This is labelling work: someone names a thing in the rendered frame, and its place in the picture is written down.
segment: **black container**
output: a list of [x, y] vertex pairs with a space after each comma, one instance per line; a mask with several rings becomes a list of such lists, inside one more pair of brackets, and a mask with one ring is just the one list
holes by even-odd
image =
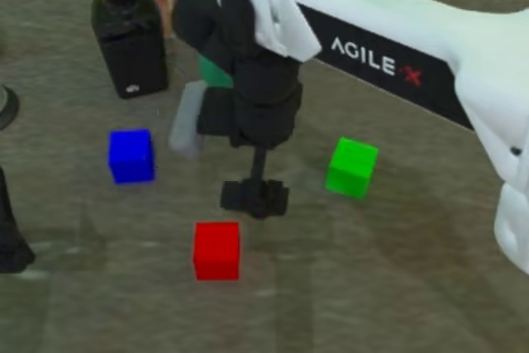
[[164, 32], [155, 0], [93, 0], [92, 28], [120, 98], [168, 87]]

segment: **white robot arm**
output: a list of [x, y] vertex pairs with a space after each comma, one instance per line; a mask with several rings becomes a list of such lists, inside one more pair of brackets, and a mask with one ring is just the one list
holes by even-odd
[[317, 58], [474, 130], [505, 182], [495, 235], [529, 274], [529, 11], [433, 0], [251, 0], [256, 40]]

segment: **green object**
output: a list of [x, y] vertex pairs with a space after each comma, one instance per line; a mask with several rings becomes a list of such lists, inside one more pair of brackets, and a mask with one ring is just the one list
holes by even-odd
[[211, 87], [233, 87], [233, 79], [221, 68], [201, 55], [198, 56], [198, 70], [200, 77]]
[[325, 187], [334, 193], [365, 197], [378, 153], [371, 145], [342, 137], [329, 164]]

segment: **blue cube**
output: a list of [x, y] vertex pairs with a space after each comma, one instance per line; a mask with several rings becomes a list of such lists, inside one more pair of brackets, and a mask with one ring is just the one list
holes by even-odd
[[155, 179], [155, 157], [147, 129], [111, 131], [108, 166], [116, 184], [150, 182]]

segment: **table surface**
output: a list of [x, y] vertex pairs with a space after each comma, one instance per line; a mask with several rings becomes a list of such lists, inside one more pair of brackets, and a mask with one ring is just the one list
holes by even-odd
[[[500, 181], [474, 134], [310, 63], [298, 129], [269, 159], [288, 215], [226, 213], [222, 181], [244, 177], [251, 153], [208, 139], [190, 162], [167, 144], [196, 55], [170, 45], [170, 90], [118, 99], [90, 1], [0, 0], [0, 76], [21, 98], [0, 164], [38, 255], [0, 276], [0, 352], [529, 351], [529, 278], [494, 240]], [[158, 178], [117, 187], [107, 134], [135, 127], [152, 131]], [[341, 136], [379, 148], [365, 200], [323, 187]], [[241, 280], [195, 282], [194, 223], [228, 219], [242, 225]]]

